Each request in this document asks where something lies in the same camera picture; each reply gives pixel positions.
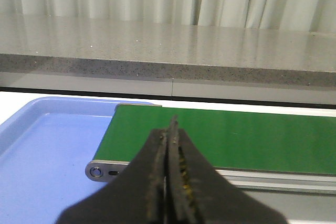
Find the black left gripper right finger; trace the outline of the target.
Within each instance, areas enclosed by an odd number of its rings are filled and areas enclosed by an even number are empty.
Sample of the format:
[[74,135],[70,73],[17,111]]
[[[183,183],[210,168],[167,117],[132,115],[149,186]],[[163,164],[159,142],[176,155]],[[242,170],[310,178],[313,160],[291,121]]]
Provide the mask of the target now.
[[287,223],[281,213],[222,177],[179,128],[176,116],[167,129],[166,154],[176,223]]

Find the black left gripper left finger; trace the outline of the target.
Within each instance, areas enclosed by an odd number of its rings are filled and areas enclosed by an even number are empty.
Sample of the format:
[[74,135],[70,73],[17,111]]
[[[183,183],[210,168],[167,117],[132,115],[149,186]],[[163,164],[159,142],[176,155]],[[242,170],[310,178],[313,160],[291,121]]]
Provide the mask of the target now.
[[163,223],[165,130],[155,129],[129,165],[96,193],[65,209],[57,223]]

